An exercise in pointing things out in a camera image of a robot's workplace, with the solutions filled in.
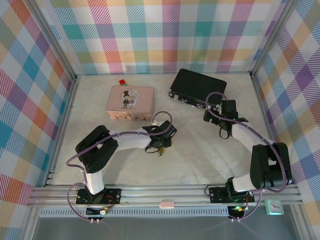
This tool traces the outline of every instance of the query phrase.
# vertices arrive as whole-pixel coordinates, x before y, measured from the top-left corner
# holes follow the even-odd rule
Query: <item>green alarm clock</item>
[[[264,200],[266,213],[268,215],[282,215],[284,214],[284,208],[282,207],[281,200],[278,199],[266,199]]]

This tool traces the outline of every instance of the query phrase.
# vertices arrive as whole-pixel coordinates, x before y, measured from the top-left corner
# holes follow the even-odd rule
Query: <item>checkered fabric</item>
[[[287,2],[288,2],[288,0],[281,0],[281,4],[279,5],[278,9],[276,10],[276,12],[272,18],[272,21],[263,36],[263,39],[259,45],[259,48],[254,55],[254,58],[253,58],[253,61],[250,65],[249,71],[252,71],[254,66],[256,65],[257,60],[260,57],[261,51],[265,48],[265,46],[269,40],[270,34],[271,34],[272,30],[274,29],[274,27],[276,26],[276,22],[279,19],[279,17],[281,16],[281,13],[283,12]]]
[[[256,83],[272,133],[289,146],[313,229],[320,239],[320,1],[301,0]]]
[[[15,240],[71,80],[22,0],[0,0],[0,239]]]
[[[246,72],[277,1],[51,0],[53,13],[37,2],[75,68],[122,74]]]

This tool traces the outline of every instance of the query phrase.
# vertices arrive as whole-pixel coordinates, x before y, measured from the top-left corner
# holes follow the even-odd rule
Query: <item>white surface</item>
[[[68,121],[56,165],[53,184],[83,181],[82,173],[67,167],[66,161],[76,154],[76,145],[98,125],[109,130],[126,131],[150,126],[148,121],[112,120],[106,112],[113,85],[125,79],[129,86],[155,88],[154,113],[165,110],[172,114],[177,133],[172,146],[163,156],[147,154],[143,149],[116,152],[103,171],[105,184],[206,184],[225,183],[229,177],[247,174],[251,153],[238,140],[219,137],[219,127],[203,121],[204,109],[175,101],[168,90],[176,74],[132,74],[82,76]],[[264,136],[267,129],[248,74],[209,74],[227,82],[225,94],[235,99],[240,117]],[[165,114],[158,122],[167,120]]]

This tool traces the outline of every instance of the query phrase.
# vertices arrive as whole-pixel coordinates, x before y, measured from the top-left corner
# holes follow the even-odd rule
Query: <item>robotic arm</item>
[[[220,130],[227,132],[228,137],[232,136],[239,140],[251,152],[250,172],[243,176],[229,178],[225,184],[225,194],[232,199],[232,197],[241,196],[241,194],[252,190],[281,187],[283,185],[283,175],[275,154],[270,146],[246,127],[250,126],[248,121],[245,118],[239,118],[236,101],[222,100],[220,111],[214,108],[213,113],[224,119],[234,121],[215,117],[208,110],[205,111],[203,120],[211,121],[211,123],[219,126]],[[285,170],[286,185],[291,184],[292,175],[287,145],[283,142],[275,143],[270,139],[267,140],[280,156]]]
[[[103,169],[112,158],[113,154],[120,150],[133,149],[133,148],[168,148],[171,147],[171,138],[177,132],[176,128],[171,125],[168,131],[158,135],[156,134],[166,130],[170,125],[169,121],[165,121],[160,126],[144,126],[135,132],[145,134],[126,134],[120,135],[118,132],[108,130],[104,125],[96,127],[88,136],[86,136],[75,148],[77,153],[87,149],[98,141],[104,139],[107,136],[118,134],[116,137],[112,137],[101,145],[96,146],[90,151],[79,156],[80,162],[82,162],[85,168],[86,187],[91,194],[91,198],[94,200],[97,197],[100,198],[101,194],[104,194],[105,184],[103,182]]]

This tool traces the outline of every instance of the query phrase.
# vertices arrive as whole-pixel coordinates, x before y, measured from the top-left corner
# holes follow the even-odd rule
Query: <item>aluminum frame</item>
[[[81,79],[81,77],[77,78],[77,80],[72,82],[72,84],[71,84],[69,98],[68,98],[68,101],[66,103],[66,107],[65,107],[64,113],[62,115],[61,125],[60,125],[58,133],[57,133],[57,137],[56,137],[56,141],[55,141],[54,146],[53,146],[52,154],[50,155],[48,167],[44,172],[44,175],[46,177],[43,179],[43,182],[42,182],[42,186],[43,187],[45,187],[47,185],[47,181],[50,178],[53,178],[53,175],[51,173],[55,169],[56,164],[58,162],[59,153],[60,153],[61,146],[62,146],[64,137],[65,137],[67,124],[68,124],[68,121],[69,121],[69,118],[70,118],[70,115],[71,115],[71,110],[72,110],[73,105],[74,105],[74,101],[75,101],[75,98],[76,98],[76,94],[77,94],[77,90],[78,90],[78,87],[79,87],[80,79]]]
[[[204,190],[206,184],[128,184],[128,185],[106,185],[107,188],[120,188],[121,200],[120,204],[114,206],[114,209],[123,209],[126,207],[132,208],[149,208],[154,209],[159,207],[159,204],[163,201],[174,202],[175,207],[188,207],[189,209],[205,209],[212,206],[234,206],[235,203],[210,203],[210,198],[205,195]],[[53,185],[47,187],[37,187],[33,190],[28,210],[25,214],[26,224],[21,231],[20,239],[32,239],[38,219],[42,217],[41,213],[43,209],[70,210],[67,203],[67,191],[70,185]],[[76,206],[76,190],[72,188],[70,192],[71,204],[79,211],[83,211],[85,207],[101,207],[98,204],[81,205]],[[258,200],[258,193],[255,193],[256,202]],[[283,205],[290,205],[292,214],[295,216],[295,223],[297,225],[297,231],[300,234],[301,239],[315,239],[310,231],[310,226],[307,224],[305,215],[303,215],[302,199],[296,185],[289,185],[281,193],[273,193],[265,191],[262,194],[261,205],[264,205],[265,199],[279,199]]]
[[[284,29],[289,17],[291,16],[291,13],[294,11],[298,4],[299,0],[288,0],[286,5],[283,8],[282,13],[280,14],[280,17],[276,21],[274,28],[272,29],[270,36],[262,49],[258,59],[256,60],[256,63],[251,71],[253,77],[257,75],[260,68],[263,66],[264,62],[267,59],[268,54],[270,53],[272,47],[278,40],[282,30]]]
[[[24,0],[24,3],[28,7],[36,23],[40,26],[43,35],[45,36],[49,45],[52,47],[61,65],[65,69],[66,74],[70,79],[73,79],[75,81],[77,75],[74,69],[72,68],[68,58],[66,57],[63,49],[61,48],[58,40],[56,39],[51,27],[49,26],[44,15],[42,14],[42,11],[39,8],[38,4],[35,2],[35,0]]]

